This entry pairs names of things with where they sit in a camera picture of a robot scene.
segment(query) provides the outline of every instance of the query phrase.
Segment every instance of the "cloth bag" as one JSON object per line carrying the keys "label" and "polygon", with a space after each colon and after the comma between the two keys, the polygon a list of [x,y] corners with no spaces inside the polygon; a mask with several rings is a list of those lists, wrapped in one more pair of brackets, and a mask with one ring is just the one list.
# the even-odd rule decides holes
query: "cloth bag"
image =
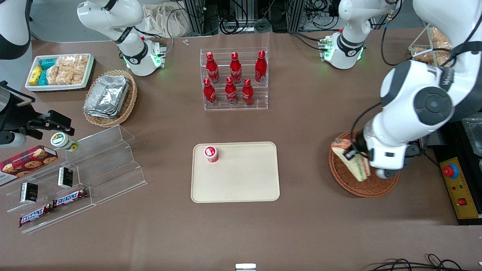
{"label": "cloth bag", "polygon": [[[179,5],[184,8],[184,3],[180,2]],[[144,32],[151,34],[162,34],[164,37],[179,38],[185,36],[191,32],[191,26],[187,21],[188,14],[184,9],[180,9],[175,1],[169,1],[160,4],[144,4],[142,9],[144,10],[145,27]],[[167,17],[173,11],[173,14],[169,17],[169,33],[167,32]]]}

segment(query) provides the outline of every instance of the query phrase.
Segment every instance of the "table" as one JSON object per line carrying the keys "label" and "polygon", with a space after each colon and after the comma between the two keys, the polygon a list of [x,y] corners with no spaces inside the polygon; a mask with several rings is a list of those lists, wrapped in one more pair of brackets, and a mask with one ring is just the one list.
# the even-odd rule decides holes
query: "table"
{"label": "table", "polygon": [[[389,30],[387,59],[403,60],[419,32]],[[135,77],[139,96],[123,124],[136,136],[134,158],[149,184],[30,235],[20,233],[15,219],[1,216],[0,268],[213,271],[253,262],[261,271],[348,271],[388,258],[425,263],[424,254],[435,253],[465,269],[480,269],[482,228],[455,226],[440,170],[427,159],[417,158],[402,171],[394,190],[376,199],[352,196],[330,174],[331,141],[379,101],[381,81],[390,70],[381,61],[380,37],[381,31],[372,31],[368,49],[349,70],[320,62],[315,50],[288,34],[189,38],[188,47],[176,40],[165,69]],[[257,46],[270,50],[269,109],[205,112],[200,49]],[[71,53],[93,54],[98,61],[94,76],[126,69],[113,42],[33,41],[34,56]],[[40,94],[34,106],[71,117],[74,138],[80,139],[102,130],[82,113],[85,94]],[[21,149],[2,150],[0,159],[38,143],[48,146],[52,134],[29,139]],[[277,145],[280,198],[194,203],[194,146],[243,141]]]}

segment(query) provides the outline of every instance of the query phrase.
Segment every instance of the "cookie box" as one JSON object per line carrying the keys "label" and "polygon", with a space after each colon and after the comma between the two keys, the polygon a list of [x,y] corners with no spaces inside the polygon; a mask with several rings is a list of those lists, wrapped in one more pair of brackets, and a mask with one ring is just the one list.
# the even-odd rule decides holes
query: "cookie box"
{"label": "cookie box", "polygon": [[0,162],[0,186],[58,160],[57,152],[38,145]]}

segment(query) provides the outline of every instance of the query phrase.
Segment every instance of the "wicker basket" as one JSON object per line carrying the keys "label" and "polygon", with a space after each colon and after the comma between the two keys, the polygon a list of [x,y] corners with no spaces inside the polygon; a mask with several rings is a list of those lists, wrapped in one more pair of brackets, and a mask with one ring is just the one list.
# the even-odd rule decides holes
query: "wicker basket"
{"label": "wicker basket", "polygon": [[[356,136],[357,134],[358,131],[353,131],[353,136]],[[350,132],[343,133],[339,135],[338,138],[350,139]],[[348,192],[359,197],[381,197],[390,192],[399,179],[399,173],[393,178],[381,179],[376,176],[375,168],[370,167],[371,175],[363,182],[359,182],[331,148],[328,154],[328,160],[330,163],[330,170],[336,181]]]}
{"label": "wicker basket", "polygon": [[[108,72],[104,73],[103,75],[113,75],[113,76],[122,75],[122,76],[124,76],[124,77],[126,77],[130,80],[129,89],[127,90],[127,95],[124,99],[124,103],[122,105],[122,108],[120,109],[120,115],[117,118],[115,118],[115,119],[99,118],[99,117],[88,115],[84,111],[85,118],[87,118],[87,120],[90,123],[95,124],[95,125],[99,125],[101,127],[108,128],[108,127],[115,126],[117,124],[121,124],[122,122],[124,122],[129,117],[129,115],[132,112],[132,109],[134,108],[135,99],[137,98],[137,86],[135,85],[134,78],[132,78],[132,76],[129,73],[127,73],[123,70],[108,71]],[[99,78],[100,78],[100,76],[92,83],[91,87],[89,88],[89,92],[87,93],[87,96],[86,96],[85,100],[87,100],[89,98],[89,95],[92,92],[92,89],[94,88],[94,85],[95,85],[95,83],[97,83],[97,80],[99,80]]]}

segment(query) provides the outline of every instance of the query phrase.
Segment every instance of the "red bottle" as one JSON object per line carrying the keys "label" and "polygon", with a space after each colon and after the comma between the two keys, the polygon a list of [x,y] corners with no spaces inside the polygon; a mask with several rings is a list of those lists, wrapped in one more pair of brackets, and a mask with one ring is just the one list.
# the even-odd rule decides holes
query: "red bottle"
{"label": "red bottle", "polygon": [[206,101],[208,106],[217,106],[217,98],[216,93],[214,91],[214,87],[211,86],[211,82],[208,78],[204,79],[204,97],[206,97]]}
{"label": "red bottle", "polygon": [[228,76],[226,78],[226,98],[228,99],[229,105],[235,106],[238,104],[238,97],[236,96],[236,86],[233,84],[233,78]]}
{"label": "red bottle", "polygon": [[241,63],[238,60],[237,52],[231,53],[231,65],[229,65],[229,69],[231,70],[231,77],[233,78],[234,83],[241,83]]}
{"label": "red bottle", "polygon": [[253,105],[253,87],[249,78],[244,79],[244,87],[242,88],[242,101],[245,106]]}
{"label": "red bottle", "polygon": [[211,83],[217,84],[219,83],[219,69],[214,60],[213,53],[207,52],[206,59],[208,60],[206,63],[206,70],[208,71],[209,79],[211,79]]}
{"label": "red bottle", "polygon": [[266,52],[261,50],[258,52],[258,60],[256,60],[256,65],[254,66],[254,70],[256,73],[254,74],[254,80],[258,83],[265,83],[266,82],[266,69],[268,64],[266,63]]}

